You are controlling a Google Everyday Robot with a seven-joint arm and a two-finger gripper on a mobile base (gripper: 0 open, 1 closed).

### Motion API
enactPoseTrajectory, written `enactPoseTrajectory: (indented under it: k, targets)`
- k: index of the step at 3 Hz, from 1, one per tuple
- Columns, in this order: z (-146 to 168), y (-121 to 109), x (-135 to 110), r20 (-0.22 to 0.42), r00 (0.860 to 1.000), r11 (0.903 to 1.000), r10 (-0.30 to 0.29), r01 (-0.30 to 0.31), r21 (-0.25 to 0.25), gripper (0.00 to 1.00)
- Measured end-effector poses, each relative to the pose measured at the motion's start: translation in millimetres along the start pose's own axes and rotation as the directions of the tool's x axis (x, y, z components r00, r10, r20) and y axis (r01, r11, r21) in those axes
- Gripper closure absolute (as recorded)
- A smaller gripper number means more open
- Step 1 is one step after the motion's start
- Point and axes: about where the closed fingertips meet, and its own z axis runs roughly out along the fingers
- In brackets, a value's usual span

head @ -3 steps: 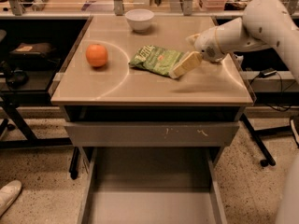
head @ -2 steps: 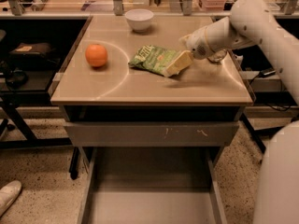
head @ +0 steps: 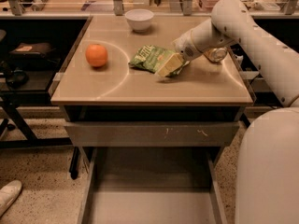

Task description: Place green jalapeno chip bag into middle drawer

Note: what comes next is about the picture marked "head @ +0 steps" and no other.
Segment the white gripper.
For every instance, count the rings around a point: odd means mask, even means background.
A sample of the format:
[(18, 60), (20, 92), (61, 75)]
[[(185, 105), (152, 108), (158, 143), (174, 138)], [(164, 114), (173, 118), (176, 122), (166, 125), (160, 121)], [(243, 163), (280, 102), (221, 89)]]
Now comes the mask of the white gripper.
[(200, 52), (192, 42), (192, 32), (188, 31), (173, 41), (175, 52), (158, 63), (155, 74), (159, 77), (168, 77), (178, 70), (186, 61), (192, 61), (200, 56)]

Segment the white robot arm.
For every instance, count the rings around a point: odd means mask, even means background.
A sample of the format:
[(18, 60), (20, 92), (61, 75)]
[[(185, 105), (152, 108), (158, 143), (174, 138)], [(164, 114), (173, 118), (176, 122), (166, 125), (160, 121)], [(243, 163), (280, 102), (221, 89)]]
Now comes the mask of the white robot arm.
[(247, 128), (238, 152), (235, 224), (299, 224), (299, 54), (261, 28), (240, 0), (220, 0), (209, 20), (174, 41), (192, 61), (238, 44), (281, 107)]

